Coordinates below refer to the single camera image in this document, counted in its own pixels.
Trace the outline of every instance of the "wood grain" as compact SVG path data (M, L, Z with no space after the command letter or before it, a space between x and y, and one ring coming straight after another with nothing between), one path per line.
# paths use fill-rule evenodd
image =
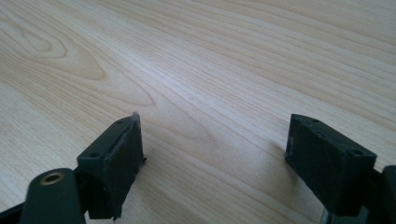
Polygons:
M118 223L318 223L291 113L396 163L392 0L1 1L0 80L0 210L132 111L148 163Z

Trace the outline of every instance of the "wooden table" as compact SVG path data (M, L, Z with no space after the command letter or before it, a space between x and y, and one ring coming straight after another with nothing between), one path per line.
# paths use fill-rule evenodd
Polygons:
M133 111L148 162L117 223L318 223L291 113L396 163L392 0L1 1L0 80L2 211Z

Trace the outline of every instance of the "black plastic part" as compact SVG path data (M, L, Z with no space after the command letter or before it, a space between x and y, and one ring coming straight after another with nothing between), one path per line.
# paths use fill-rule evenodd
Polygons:
M367 217L369 215L369 211L364 206L361 208L361 212L357 217L339 217L334 214L329 213L328 211L323 212L322 220L320 224L362 224L367 223Z
M72 170L51 170L30 183L21 213L21 224L27 223L85 223Z
M0 223L19 223L21 219L23 203L20 203L0 213Z
M367 223L396 223L396 166L384 168L366 185L364 205L370 209Z
M118 218L121 207L144 162L137 113L114 122L78 156L78 179L87 181L80 194L90 218Z
M376 155L317 119L291 115L285 160L337 216L361 210Z

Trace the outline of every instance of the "screw hole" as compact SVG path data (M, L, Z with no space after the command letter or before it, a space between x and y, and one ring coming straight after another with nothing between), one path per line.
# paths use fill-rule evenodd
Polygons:
M60 180L62 180L63 178L64 178L63 173L48 174L48 175L44 176L43 178L41 178L40 184L41 185L55 184L55 183L59 182Z
M93 152L93 153L90 154L91 158L96 158L98 156L99 156L99 153L97 153L97 152Z

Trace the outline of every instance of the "light wood surface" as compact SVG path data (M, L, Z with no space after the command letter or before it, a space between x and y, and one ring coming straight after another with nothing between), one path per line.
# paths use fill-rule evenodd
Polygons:
M138 111L116 223L318 223L290 114L396 163L395 36L393 0L1 1L0 210Z

